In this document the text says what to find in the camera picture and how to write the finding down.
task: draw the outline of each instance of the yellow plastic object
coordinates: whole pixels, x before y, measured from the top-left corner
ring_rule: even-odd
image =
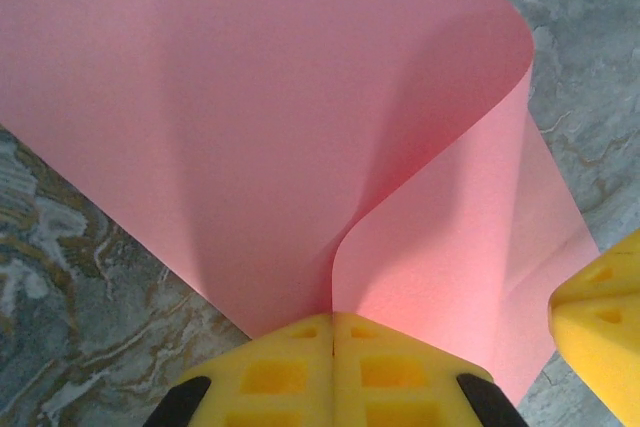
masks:
[[[332,415],[331,315],[310,317],[187,371],[211,379],[190,427],[326,427]]]
[[[589,388],[625,425],[640,425],[640,230],[553,293],[550,327]]]
[[[334,335],[335,427],[482,427],[456,379],[482,368],[354,314]]]
[[[353,314],[189,370],[144,427],[526,427],[480,367]]]

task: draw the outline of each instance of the pink paper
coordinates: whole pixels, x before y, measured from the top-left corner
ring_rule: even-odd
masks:
[[[550,354],[513,316],[596,250],[537,132],[522,155],[533,47],[506,0],[0,9],[0,122],[250,335],[348,308],[499,352],[509,393]],[[564,225],[586,240],[559,263],[538,233]],[[514,261],[522,236],[547,257]]]

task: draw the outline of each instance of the floor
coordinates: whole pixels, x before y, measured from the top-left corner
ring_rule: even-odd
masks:
[[[530,109],[606,249],[640,227],[640,0],[511,1],[536,40]],[[245,341],[0,131],[0,425],[141,425],[182,370]],[[519,408],[621,425],[557,355]]]

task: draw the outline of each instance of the gray marble surface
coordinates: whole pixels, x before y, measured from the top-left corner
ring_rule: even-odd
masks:
[[[640,227],[640,0],[512,0],[530,109],[601,249]],[[135,426],[186,367],[246,341],[0,132],[0,425]],[[620,425],[557,355],[531,426]]]

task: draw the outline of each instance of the black rubber tip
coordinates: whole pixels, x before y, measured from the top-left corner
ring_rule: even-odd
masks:
[[[496,384],[473,374],[460,374],[456,379],[483,427],[528,427]]]
[[[143,427],[187,427],[210,385],[208,377],[194,377],[176,385],[162,398]]]

